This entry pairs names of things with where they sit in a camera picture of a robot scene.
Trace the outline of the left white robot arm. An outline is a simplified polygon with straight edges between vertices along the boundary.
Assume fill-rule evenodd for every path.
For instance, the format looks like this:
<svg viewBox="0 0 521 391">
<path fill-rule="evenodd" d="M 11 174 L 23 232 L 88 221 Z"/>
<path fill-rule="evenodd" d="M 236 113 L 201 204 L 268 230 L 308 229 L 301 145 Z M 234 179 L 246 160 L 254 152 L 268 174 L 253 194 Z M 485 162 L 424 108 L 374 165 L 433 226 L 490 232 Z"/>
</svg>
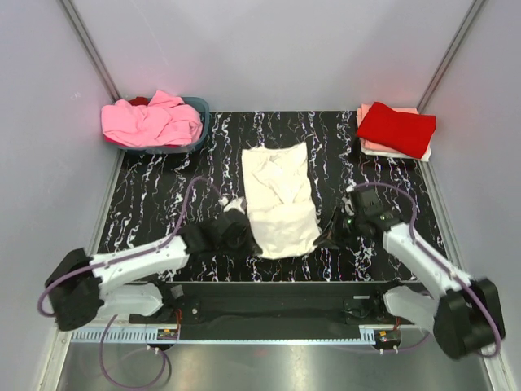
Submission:
<svg viewBox="0 0 521 391">
<path fill-rule="evenodd" d="M 176 311 L 172 293 L 158 283 L 141 285 L 139 280 L 178 271 L 197 257 L 257 254 L 246 205 L 243 197 L 234 199 L 210 220 L 118 253 L 89 256 L 82 248 L 70 251 L 45 282 L 42 295 L 50 301 L 49 316 L 62 332 L 114 315 L 168 322 Z"/>
</svg>

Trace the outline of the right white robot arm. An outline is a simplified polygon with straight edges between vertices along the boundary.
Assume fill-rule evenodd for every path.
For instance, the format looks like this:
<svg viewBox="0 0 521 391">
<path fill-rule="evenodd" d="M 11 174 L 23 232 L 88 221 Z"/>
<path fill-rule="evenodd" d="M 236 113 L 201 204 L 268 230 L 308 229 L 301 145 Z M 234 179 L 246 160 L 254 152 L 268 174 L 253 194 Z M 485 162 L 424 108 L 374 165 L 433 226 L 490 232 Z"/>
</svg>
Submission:
<svg viewBox="0 0 521 391">
<path fill-rule="evenodd" d="M 387 323 L 404 319 L 432 335 L 452 359 L 501 352 L 506 330 L 496 285 L 475 279 L 435 250 L 415 229 L 417 215 L 406 221 L 378 195 L 379 182 L 347 189 L 343 206 L 335 209 L 324 232 L 315 240 L 319 248 L 341 249 L 359 237 L 372 239 L 395 257 L 423 285 L 415 292 L 401 282 L 385 283 L 345 313 L 350 319 L 374 319 Z"/>
</svg>

